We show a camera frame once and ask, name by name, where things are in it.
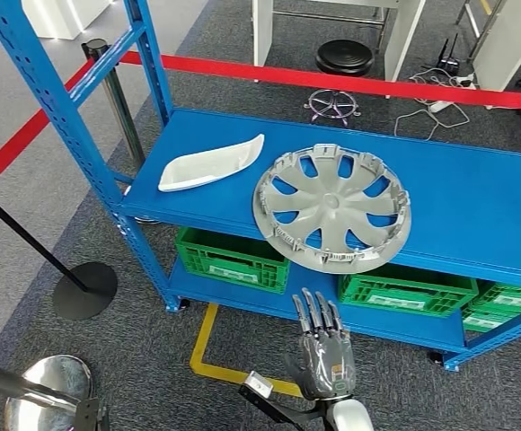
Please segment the green plastic crate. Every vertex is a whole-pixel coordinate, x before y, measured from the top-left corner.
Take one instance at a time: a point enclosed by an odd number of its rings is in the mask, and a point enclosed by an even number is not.
[[[521,313],[521,287],[483,280],[479,280],[478,285],[480,295],[471,302],[472,310]]]
[[[290,262],[264,241],[182,227],[175,239],[187,272],[284,293]]]
[[[476,332],[487,332],[518,316],[517,312],[485,312],[482,310],[472,310],[466,308],[462,310],[462,321],[465,330],[475,330]]]
[[[448,316],[478,294],[474,278],[386,264],[338,278],[341,303]]]

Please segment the robotic hand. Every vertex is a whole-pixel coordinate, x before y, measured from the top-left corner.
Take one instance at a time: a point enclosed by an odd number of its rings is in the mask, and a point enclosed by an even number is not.
[[[299,430],[303,429],[300,423],[322,418],[326,431],[374,431],[366,408],[352,396],[356,386],[354,357],[350,336],[337,306],[316,292],[319,312],[308,289],[302,292],[310,319],[298,295],[293,295],[292,301],[303,330],[299,344],[304,368],[289,357],[285,364],[303,396],[314,400],[315,407],[297,411],[270,400],[273,385],[254,371],[239,391],[275,422],[290,423]]]
[[[354,357],[350,335],[344,330],[338,310],[332,301],[316,292],[320,312],[306,287],[303,295],[309,307],[310,320],[304,306],[293,295],[303,335],[299,344],[306,368],[285,358],[288,373],[307,400],[332,400],[350,396],[356,386]]]

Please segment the red barrier rope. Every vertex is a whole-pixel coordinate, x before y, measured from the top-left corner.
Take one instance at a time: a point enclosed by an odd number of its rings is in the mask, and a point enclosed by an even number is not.
[[[93,60],[89,60],[81,66],[76,73],[70,78],[64,88],[70,90],[75,84],[82,78],[85,72],[91,69],[93,65]],[[39,133],[43,131],[45,127],[49,124],[49,119],[43,112],[43,110],[38,110],[29,121],[18,129],[17,133],[11,136],[11,139],[5,143],[0,148],[0,175],[7,169],[14,160],[18,158],[23,150],[30,144],[33,139],[37,137]]]
[[[204,58],[175,56],[161,56],[161,58],[163,66],[165,68],[196,74],[251,80],[257,79],[268,83],[300,85],[383,96],[389,95],[408,99],[454,101],[456,103],[468,105],[490,105],[521,109],[521,92],[491,92],[411,82],[392,83],[380,79],[327,75],[318,72],[305,72],[270,66],[251,66]],[[134,51],[125,53],[121,61],[133,65],[141,64],[141,58],[138,53]]]
[[[302,70],[284,69],[270,66],[251,66],[228,61],[208,60],[176,56],[161,56],[163,66],[168,69],[192,72],[196,74],[226,76],[276,83],[300,85],[347,92],[360,92],[376,95],[390,95],[408,99],[426,99],[430,101],[454,101],[469,105],[491,105],[521,109],[521,92],[491,92],[468,90],[463,88],[443,87],[439,85],[415,84],[410,82],[391,83],[379,79],[353,78],[350,76],[327,75]],[[141,65],[138,52],[128,51],[120,60],[122,63]],[[92,66],[89,60],[81,66],[65,84],[70,90]],[[49,120],[42,110],[37,111],[16,134],[0,148],[0,174],[23,150],[30,144]]]

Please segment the power strip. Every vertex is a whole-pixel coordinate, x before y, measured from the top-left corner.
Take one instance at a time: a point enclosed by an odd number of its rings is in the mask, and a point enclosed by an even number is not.
[[[470,88],[471,90],[476,90],[476,86],[474,85],[474,74],[470,74],[468,76],[457,77],[454,79],[457,83],[462,85],[464,88]],[[428,107],[428,110],[433,114],[437,114],[441,110],[444,110],[451,106],[452,101],[435,101],[432,105]]]

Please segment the blue metal shelf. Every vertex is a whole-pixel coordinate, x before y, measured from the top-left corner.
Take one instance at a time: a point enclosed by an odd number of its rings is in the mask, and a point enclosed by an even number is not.
[[[171,274],[171,291],[185,298],[292,320],[297,320],[297,317],[291,295],[300,295],[302,287],[308,287],[313,292],[319,290],[326,298],[337,297],[337,280],[331,274],[291,264],[288,280],[286,291],[282,295],[277,295],[195,276],[186,272],[183,263],[177,259]],[[338,310],[345,325],[356,333],[451,352],[466,350],[460,312],[447,318],[439,318],[343,304],[339,304]]]
[[[162,193],[168,162],[251,139],[251,167],[196,189]],[[128,216],[263,239],[252,215],[258,179],[276,158],[317,143],[371,152],[410,192],[412,229],[394,263],[521,286],[521,154],[337,128],[174,110],[121,208]]]
[[[251,197],[257,181],[287,151],[334,143],[376,154],[411,193],[411,237],[393,261],[412,267],[521,285],[521,154],[465,145],[379,136],[336,128],[174,109],[147,0],[124,0],[131,27],[67,93],[24,15],[21,0],[0,0],[0,42],[63,139],[149,279],[177,311],[180,296],[294,318],[290,294],[303,286],[334,297],[332,276],[293,265],[285,295],[267,294],[187,274],[177,263],[168,279],[134,216],[261,238]],[[123,198],[77,108],[136,42],[163,133]],[[163,167],[179,155],[266,135],[251,167],[196,189],[161,193]],[[521,337],[521,315],[464,344],[459,313],[447,319],[341,306],[353,330],[444,350],[444,367]]]

